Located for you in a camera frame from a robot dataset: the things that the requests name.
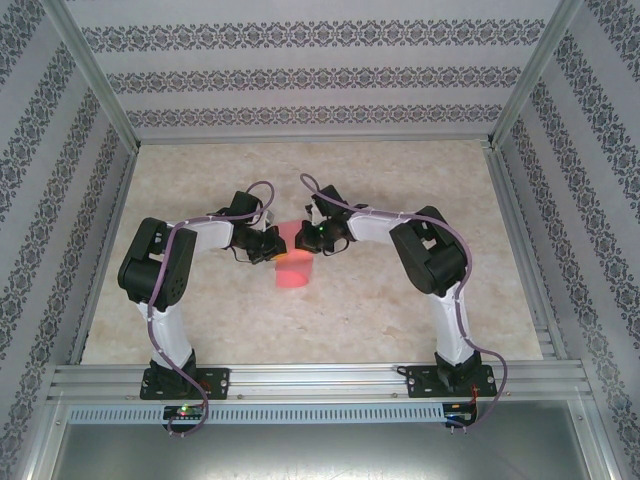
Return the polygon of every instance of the beige tabletop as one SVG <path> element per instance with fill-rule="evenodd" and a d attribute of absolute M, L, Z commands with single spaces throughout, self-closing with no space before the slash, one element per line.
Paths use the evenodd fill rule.
<path fill-rule="evenodd" d="M 476 343 L 511 360 L 542 358 L 480 144 L 342 142 L 143 146 L 83 363 L 149 361 L 145 322 L 116 281 L 143 218 L 203 215 L 262 179 L 277 189 L 276 223 L 305 218 L 310 194 L 301 172 L 333 183 L 352 204 L 437 207 L 474 254 L 466 297 Z M 358 242 L 338 256 L 316 256 L 300 289 L 276 288 L 274 267 L 237 263 L 230 251 L 196 256 L 182 305 L 198 363 L 433 361 L 428 303 L 392 246 Z"/>

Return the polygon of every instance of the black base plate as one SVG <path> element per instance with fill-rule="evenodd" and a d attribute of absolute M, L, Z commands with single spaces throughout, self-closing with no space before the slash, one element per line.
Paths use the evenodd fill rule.
<path fill-rule="evenodd" d="M 438 378 L 436 365 L 398 367 L 398 373 L 407 379 L 410 398 L 471 397 L 474 385 L 478 389 L 478 397 L 495 397 L 498 393 L 493 369 L 489 365 L 481 365 L 468 381 L 453 392 L 449 391 Z"/>
<path fill-rule="evenodd" d="M 197 372 L 196 380 L 204 387 L 209 400 L 227 399 L 231 370 L 228 368 L 198 368 Z M 147 368 L 142 376 L 142 385 L 140 387 L 140 398 L 142 400 L 197 400 L 201 397 L 195 388 L 191 395 L 176 397 L 170 392 L 160 392 L 150 388 L 149 385 L 152 384 L 151 369 Z"/>

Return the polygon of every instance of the metal rail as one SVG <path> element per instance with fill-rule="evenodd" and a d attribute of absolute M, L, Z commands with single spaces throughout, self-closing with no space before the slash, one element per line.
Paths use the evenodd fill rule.
<path fill-rule="evenodd" d="M 404 377 L 396 373 L 398 365 L 225 365 L 231 369 L 228 400 L 212 403 L 415 402 L 408 397 Z M 497 363 L 491 365 L 496 382 L 500 382 L 503 375 L 501 366 Z M 85 405 L 148 403 L 139 397 L 145 368 L 143 365 L 58 366 L 47 402 Z M 425 401 L 455 402 L 465 398 L 431 398 Z M 508 383 L 500 401 L 581 398 L 592 398 L 581 361 L 541 360 L 509 362 Z"/>

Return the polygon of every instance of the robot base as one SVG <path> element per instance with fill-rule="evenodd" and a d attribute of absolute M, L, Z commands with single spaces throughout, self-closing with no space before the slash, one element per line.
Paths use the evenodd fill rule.
<path fill-rule="evenodd" d="M 407 379 L 410 398 L 467 397 L 474 391 L 477 397 L 495 397 L 498 393 L 493 369 L 480 363 L 479 352 L 455 367 L 436 354 L 436 365 L 411 365 L 397 371 Z"/>
<path fill-rule="evenodd" d="M 158 365 L 153 360 L 144 371 L 140 386 L 141 400 L 197 400 L 200 393 L 177 372 Z M 207 393 L 209 400 L 226 400 L 229 391 L 228 368 L 197 368 L 195 352 L 182 370 L 194 378 Z"/>

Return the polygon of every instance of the robotic arm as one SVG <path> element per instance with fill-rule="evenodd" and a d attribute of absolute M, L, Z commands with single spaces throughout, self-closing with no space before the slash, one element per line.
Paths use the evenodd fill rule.
<path fill-rule="evenodd" d="M 333 185 L 320 193 L 346 203 Z M 467 259 L 454 237 L 441 227 L 420 220 L 390 218 L 374 212 L 352 212 L 317 195 L 306 207 L 311 217 L 296 236 L 296 248 L 332 255 L 351 242 L 374 241 L 394 245 L 411 283 L 427 298 L 433 312 L 437 351 L 437 377 L 451 393 L 464 386 L 481 366 L 480 353 L 471 348 L 458 328 L 454 292 L 465 275 Z M 367 205 L 356 205 L 365 208 Z M 445 222 L 434 207 L 419 215 Z M 335 251 L 337 242 L 346 242 Z M 469 331 L 464 298 L 460 296 L 462 324 Z"/>
<path fill-rule="evenodd" d="M 219 215 L 219 219 L 188 225 L 175 234 L 162 286 L 153 305 L 153 334 L 164 355 L 193 379 L 197 376 L 195 351 L 186 337 L 180 306 L 193 255 L 221 248 L 233 249 L 235 256 L 235 249 L 241 249 L 248 261 L 256 264 L 284 253 L 284 240 L 279 236 L 278 227 L 271 225 L 273 216 L 269 211 L 246 220 L 224 218 L 251 214 L 261 207 L 260 199 L 238 191 L 229 207 L 208 214 Z M 118 285 L 127 291 L 129 300 L 136 303 L 145 320 L 161 266 L 157 257 L 165 253 L 172 228 L 173 225 L 155 218 L 144 219 L 118 272 Z M 191 384 L 155 349 L 150 366 L 150 392 L 162 392 L 167 398 L 194 394 Z"/>

